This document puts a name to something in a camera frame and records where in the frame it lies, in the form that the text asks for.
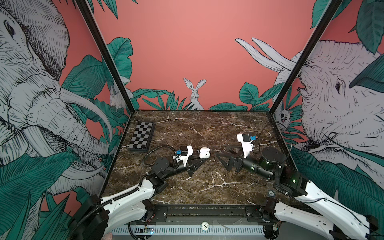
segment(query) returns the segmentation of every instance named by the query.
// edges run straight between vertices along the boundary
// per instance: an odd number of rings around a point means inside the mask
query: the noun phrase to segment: elephant ear
[[[45,69],[59,80],[70,40],[52,0],[0,0],[0,7],[14,17]]]

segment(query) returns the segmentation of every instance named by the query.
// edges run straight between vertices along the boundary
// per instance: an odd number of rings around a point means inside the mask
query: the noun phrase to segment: robotic arm
[[[150,198],[162,192],[168,183],[166,179],[182,172],[191,177],[210,157],[209,148],[202,147],[193,154],[192,146],[181,147],[174,157],[182,164],[171,166],[166,157],[158,157],[149,173],[140,182],[117,194],[98,198],[91,196],[73,216],[67,239],[100,240],[105,233],[126,223],[142,220],[148,222],[154,217],[155,206]]]
[[[313,182],[298,171],[284,165],[286,155],[274,147],[266,147],[262,151],[261,159],[249,155],[245,144],[252,145],[251,137],[240,133],[242,148],[230,146],[229,154],[217,154],[217,157],[230,171],[235,167],[236,172],[245,169],[251,173],[259,174],[269,180],[274,179],[274,188],[299,202],[305,203],[321,215],[299,210],[279,202],[273,198],[267,198],[259,214],[265,221],[291,222],[311,231],[314,231],[327,239],[374,239],[371,233],[378,229],[377,219],[373,216],[358,214],[335,199],[321,191]],[[278,228],[265,229],[265,236],[275,239]]]

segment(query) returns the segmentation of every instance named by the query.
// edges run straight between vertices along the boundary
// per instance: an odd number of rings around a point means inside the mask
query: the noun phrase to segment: elephant eye
[[[9,22],[7,22],[7,20],[4,21],[4,26],[5,28],[7,29],[8,33],[12,36],[15,35],[15,30],[13,29],[13,27],[11,25],[9,25]]]
[[[340,82],[337,82],[335,87],[339,94],[340,94],[340,86],[341,86]]]

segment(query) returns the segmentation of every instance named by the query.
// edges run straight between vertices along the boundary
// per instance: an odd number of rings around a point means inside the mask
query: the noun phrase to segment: rabbit illustration
[[[204,110],[204,108],[200,105],[200,103],[198,101],[199,94],[197,93],[197,90],[199,88],[201,88],[206,83],[206,80],[205,79],[200,80],[200,82],[197,84],[196,88],[193,88],[192,82],[189,81],[188,79],[184,78],[184,82],[187,85],[187,87],[192,90],[191,103],[193,104],[193,107],[191,110]]]

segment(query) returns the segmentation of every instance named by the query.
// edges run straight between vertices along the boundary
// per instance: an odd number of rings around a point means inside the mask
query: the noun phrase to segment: rabbit ear
[[[187,85],[187,87],[191,90],[193,90],[193,84],[191,81],[189,81],[188,79],[184,78],[184,82],[185,84]]]
[[[205,79],[200,80],[200,82],[197,84],[196,89],[201,88],[207,81]]]

